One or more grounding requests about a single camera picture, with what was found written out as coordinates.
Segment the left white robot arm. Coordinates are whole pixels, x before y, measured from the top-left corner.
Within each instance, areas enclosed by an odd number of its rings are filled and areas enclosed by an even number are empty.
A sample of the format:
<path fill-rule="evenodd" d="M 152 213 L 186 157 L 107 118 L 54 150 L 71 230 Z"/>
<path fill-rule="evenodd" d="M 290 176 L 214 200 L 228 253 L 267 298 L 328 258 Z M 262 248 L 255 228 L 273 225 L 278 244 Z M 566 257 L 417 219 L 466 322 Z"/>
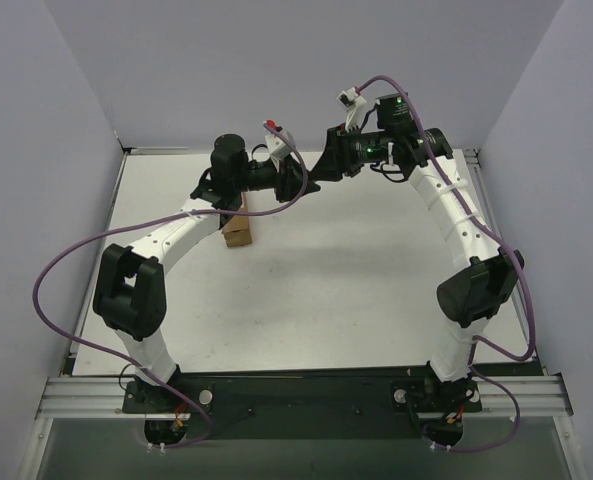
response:
<path fill-rule="evenodd" d="M 93 311 L 123 342 L 138 377 L 147 383 L 145 398 L 159 411 L 180 402 L 178 371 L 161 325 L 167 312 L 165 276 L 204 238 L 235 217 L 247 215 L 243 195 L 272 190 L 281 209 L 316 191 L 293 136 L 270 127 L 265 137 L 269 160 L 249 159 L 245 142 L 225 134 L 214 142 L 207 168 L 178 214 L 143 238 L 105 248 L 97 277 Z"/>

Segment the brown cardboard express box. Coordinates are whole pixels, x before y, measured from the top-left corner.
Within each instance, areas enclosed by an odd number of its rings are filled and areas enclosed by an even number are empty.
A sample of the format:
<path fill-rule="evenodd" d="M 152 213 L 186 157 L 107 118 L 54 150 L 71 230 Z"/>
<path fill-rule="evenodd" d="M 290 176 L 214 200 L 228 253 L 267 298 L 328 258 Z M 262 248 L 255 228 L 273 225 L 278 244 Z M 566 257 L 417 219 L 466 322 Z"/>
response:
<path fill-rule="evenodd" d="M 250 220 L 247 216 L 232 217 L 223 227 L 222 235 L 228 248 L 239 248 L 253 243 Z"/>

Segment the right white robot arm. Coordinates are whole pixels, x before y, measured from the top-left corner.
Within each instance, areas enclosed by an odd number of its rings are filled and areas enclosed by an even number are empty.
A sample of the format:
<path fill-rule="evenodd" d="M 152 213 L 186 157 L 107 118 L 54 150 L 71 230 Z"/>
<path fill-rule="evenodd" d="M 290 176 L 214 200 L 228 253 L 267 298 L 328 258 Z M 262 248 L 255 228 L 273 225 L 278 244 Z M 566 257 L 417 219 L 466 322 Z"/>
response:
<path fill-rule="evenodd" d="M 367 164 L 396 166 L 420 195 L 453 257 L 456 272 L 437 288 L 446 318 L 438 349 L 429 365 L 441 382 L 469 373 L 474 338 L 512 294 L 518 280 L 513 261 L 498 241 L 484 232 L 485 220 L 472 205 L 466 179 L 459 173 L 443 132 L 420 132 L 405 100 L 398 94 L 378 98 L 377 128 L 363 132 L 358 117 L 367 107 L 355 89 L 339 94 L 346 111 L 343 125 L 328 129 L 323 153 L 310 171 L 311 180 L 338 182 L 357 175 Z"/>

